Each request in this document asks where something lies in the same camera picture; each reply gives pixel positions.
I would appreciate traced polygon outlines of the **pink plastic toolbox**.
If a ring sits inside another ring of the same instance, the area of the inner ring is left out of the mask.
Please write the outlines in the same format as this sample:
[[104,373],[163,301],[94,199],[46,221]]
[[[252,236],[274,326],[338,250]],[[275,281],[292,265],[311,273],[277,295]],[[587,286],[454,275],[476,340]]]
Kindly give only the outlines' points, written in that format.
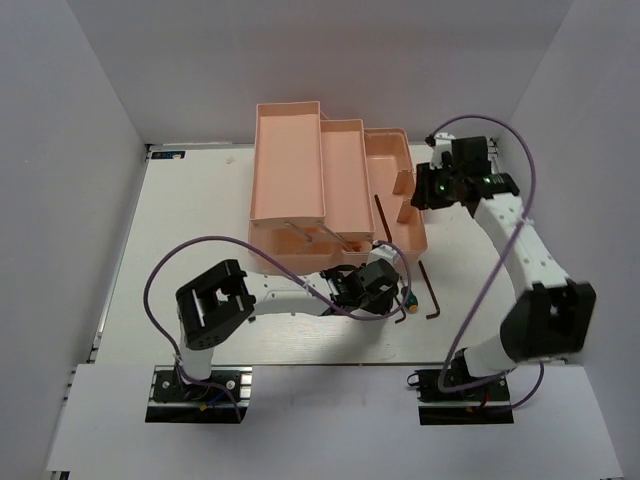
[[417,262],[428,240],[414,190],[403,129],[329,119],[317,101],[257,105],[248,240],[292,271],[364,263],[386,241],[374,194],[392,243]]

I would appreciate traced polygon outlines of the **large brown hex key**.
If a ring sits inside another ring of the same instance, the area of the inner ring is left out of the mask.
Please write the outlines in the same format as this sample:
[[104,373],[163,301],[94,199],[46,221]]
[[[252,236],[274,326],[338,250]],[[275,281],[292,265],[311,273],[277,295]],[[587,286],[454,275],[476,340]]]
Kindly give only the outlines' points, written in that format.
[[374,194],[374,202],[375,202],[375,205],[376,205],[376,208],[377,208],[377,211],[378,211],[378,215],[380,217],[380,221],[381,221],[382,226],[383,226],[383,230],[384,230],[384,233],[385,233],[385,236],[386,236],[386,241],[389,242],[389,243],[392,243],[393,242],[393,237],[392,237],[392,234],[391,234],[391,230],[389,228],[389,224],[388,224],[387,219],[386,219],[386,215],[384,213],[382,202],[381,202],[380,197],[379,197],[378,194]]

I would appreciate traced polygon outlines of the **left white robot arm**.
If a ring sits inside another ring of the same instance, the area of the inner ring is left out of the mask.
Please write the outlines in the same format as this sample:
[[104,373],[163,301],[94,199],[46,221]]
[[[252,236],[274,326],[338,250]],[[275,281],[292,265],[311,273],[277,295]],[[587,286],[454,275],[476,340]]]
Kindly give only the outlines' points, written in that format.
[[245,321],[265,315],[314,317],[356,313],[366,320],[391,313],[399,294],[399,273],[386,260],[360,267],[339,266],[294,281],[285,276],[246,272],[224,260],[176,292],[181,322],[177,387],[199,399],[211,387],[216,346]]

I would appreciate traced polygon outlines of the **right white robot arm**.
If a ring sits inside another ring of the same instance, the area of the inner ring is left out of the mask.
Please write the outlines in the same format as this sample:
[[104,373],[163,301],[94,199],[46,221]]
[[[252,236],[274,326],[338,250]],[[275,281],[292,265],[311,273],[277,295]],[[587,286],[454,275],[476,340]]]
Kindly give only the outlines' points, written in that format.
[[520,191],[506,173],[466,176],[452,167],[416,168],[412,206],[435,210],[456,203],[485,231],[499,253],[481,292],[506,270],[516,301],[497,334],[465,348],[452,345],[438,379],[443,393],[472,399],[518,365],[582,351],[596,292],[553,259],[530,222]]

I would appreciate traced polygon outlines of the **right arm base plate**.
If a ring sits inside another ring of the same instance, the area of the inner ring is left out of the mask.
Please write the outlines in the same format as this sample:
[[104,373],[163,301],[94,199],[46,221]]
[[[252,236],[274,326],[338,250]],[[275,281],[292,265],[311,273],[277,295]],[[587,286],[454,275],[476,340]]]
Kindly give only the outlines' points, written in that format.
[[415,370],[407,386],[417,393],[421,426],[513,424],[511,396],[505,377],[475,389],[445,393],[438,388],[439,369]]

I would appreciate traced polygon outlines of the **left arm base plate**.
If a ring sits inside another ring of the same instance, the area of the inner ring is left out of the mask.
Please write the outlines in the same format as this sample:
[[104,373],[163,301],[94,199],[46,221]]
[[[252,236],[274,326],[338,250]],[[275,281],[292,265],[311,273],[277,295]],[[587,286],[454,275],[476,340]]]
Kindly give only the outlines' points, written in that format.
[[239,424],[247,412],[252,386],[251,367],[220,367],[209,382],[223,385],[237,403],[220,389],[186,384],[175,368],[156,366],[146,407],[146,423]]

